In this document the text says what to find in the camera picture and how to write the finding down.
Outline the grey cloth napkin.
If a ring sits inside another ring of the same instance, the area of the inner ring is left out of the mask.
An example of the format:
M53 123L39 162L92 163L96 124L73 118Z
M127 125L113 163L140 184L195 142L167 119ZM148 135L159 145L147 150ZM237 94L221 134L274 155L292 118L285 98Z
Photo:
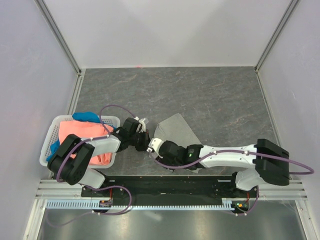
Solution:
M156 126L153 138L171 141L184 148L202 144L180 113L161 121Z

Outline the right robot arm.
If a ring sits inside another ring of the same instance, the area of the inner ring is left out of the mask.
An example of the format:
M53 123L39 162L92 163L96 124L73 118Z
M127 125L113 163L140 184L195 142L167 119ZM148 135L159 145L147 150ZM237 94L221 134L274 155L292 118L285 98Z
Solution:
M264 138L258 139L256 144L234 148L201 144L183 147L159 138L153 139L151 146L158 161L172 169L241 168L229 184L229 191L235 197L260 184L287 186L290 183L289 164L282 161L289 158L289 153Z

